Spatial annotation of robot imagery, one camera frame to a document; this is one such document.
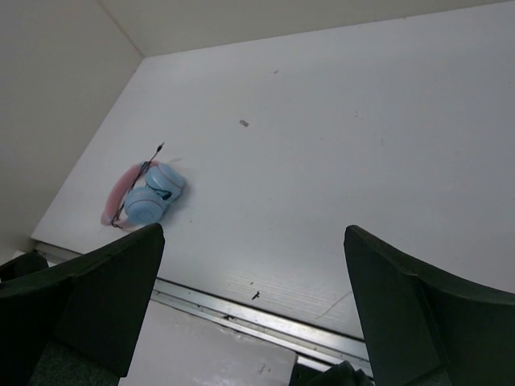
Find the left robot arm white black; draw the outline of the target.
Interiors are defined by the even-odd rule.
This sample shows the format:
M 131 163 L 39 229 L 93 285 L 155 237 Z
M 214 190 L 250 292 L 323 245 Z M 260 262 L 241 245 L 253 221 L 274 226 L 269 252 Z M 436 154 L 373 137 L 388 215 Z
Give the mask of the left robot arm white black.
M 24 253 L 3 265 L 0 268 L 1 282 L 11 281 L 48 267 L 47 260 L 37 252 Z

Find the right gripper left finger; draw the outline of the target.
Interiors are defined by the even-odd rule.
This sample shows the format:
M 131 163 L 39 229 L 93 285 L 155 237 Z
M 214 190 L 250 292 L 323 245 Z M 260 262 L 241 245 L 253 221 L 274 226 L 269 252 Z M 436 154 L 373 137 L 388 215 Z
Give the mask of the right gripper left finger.
M 160 224 L 1 282 L 3 385 L 117 385 L 127 376 L 165 247 Z

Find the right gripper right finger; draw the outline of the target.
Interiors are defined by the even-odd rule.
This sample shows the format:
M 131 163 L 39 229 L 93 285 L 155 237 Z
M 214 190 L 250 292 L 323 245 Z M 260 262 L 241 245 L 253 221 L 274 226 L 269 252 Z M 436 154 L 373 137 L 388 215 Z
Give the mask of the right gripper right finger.
M 514 295 L 448 273 L 356 225 L 344 254 L 378 385 L 512 385 Z

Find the pink blue cat-ear headphones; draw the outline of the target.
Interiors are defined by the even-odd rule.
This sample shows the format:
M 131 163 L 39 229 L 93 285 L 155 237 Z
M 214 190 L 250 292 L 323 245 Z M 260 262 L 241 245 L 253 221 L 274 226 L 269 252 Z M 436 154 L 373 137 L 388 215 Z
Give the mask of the pink blue cat-ear headphones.
M 101 224 L 129 229 L 157 223 L 182 195 L 185 185 L 184 177 L 163 162 L 135 164 L 113 185 Z

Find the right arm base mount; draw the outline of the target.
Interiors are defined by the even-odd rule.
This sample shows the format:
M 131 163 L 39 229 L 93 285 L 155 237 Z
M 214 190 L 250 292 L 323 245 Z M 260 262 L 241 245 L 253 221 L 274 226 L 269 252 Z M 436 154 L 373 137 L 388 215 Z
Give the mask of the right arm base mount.
M 356 368 L 347 360 L 337 364 L 329 364 L 321 359 L 307 355 L 298 355 L 292 368 L 290 386 L 320 385 L 375 385 L 362 368 Z

